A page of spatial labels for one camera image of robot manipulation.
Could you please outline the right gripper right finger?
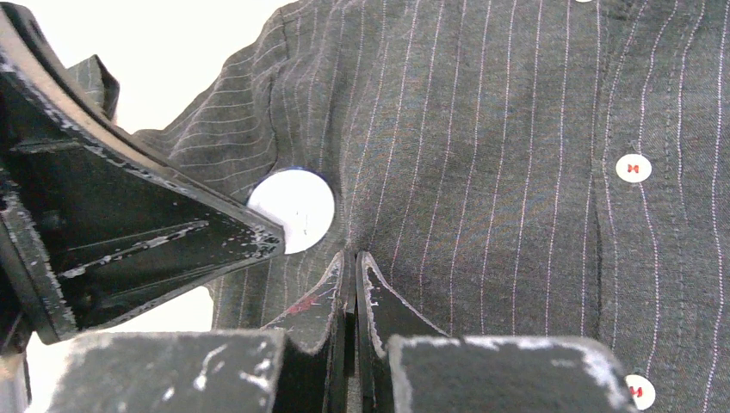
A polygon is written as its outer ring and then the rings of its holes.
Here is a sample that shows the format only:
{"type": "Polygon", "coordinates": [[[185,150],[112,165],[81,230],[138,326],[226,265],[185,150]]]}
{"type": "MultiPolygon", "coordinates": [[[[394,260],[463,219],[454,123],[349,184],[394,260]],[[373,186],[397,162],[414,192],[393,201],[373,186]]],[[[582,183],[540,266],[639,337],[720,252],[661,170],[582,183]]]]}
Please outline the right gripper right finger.
{"type": "Polygon", "coordinates": [[[373,256],[356,258],[356,367],[362,412],[393,412],[391,336],[446,336],[386,281],[373,256]]]}

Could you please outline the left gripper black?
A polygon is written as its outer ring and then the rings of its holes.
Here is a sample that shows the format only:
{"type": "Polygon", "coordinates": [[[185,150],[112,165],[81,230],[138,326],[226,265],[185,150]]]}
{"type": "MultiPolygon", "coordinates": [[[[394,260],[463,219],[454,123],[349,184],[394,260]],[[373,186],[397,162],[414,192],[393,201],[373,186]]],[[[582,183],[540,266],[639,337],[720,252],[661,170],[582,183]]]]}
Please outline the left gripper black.
{"type": "Polygon", "coordinates": [[[79,143],[80,87],[33,12],[1,4],[1,409],[34,400],[30,336],[119,324],[284,250],[282,228],[180,175],[79,143]]]}

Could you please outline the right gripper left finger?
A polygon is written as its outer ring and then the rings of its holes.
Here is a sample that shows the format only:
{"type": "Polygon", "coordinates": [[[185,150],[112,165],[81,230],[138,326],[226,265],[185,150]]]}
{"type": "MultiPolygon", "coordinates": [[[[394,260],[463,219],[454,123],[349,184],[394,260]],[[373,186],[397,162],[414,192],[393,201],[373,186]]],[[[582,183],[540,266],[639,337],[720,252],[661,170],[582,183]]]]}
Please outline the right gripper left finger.
{"type": "Polygon", "coordinates": [[[265,325],[285,335],[274,412],[347,410],[351,260],[337,252],[317,284],[265,325]]]}

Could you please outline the round blue button brooch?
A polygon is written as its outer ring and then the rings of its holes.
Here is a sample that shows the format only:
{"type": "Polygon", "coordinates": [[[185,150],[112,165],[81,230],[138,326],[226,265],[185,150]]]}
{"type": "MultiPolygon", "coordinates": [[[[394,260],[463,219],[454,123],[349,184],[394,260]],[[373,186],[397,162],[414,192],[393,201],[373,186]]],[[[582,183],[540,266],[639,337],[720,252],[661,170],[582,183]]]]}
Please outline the round blue button brooch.
{"type": "Polygon", "coordinates": [[[325,237],[335,216],[329,184],[301,168],[277,170],[263,178],[246,206],[281,226],[286,255],[311,249],[325,237]]]}

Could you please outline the black pinstriped shirt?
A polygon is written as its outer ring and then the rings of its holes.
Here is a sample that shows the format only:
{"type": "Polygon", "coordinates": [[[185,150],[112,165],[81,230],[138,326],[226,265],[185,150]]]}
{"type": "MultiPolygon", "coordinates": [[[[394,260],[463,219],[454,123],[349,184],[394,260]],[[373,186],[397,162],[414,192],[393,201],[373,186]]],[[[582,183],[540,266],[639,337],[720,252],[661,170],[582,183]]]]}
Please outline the black pinstriped shirt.
{"type": "Polygon", "coordinates": [[[218,328],[367,251],[445,332],[587,336],[652,411],[729,409],[726,1],[298,1],[135,138],[238,200],[334,190],[323,241],[209,285],[218,328]]]}

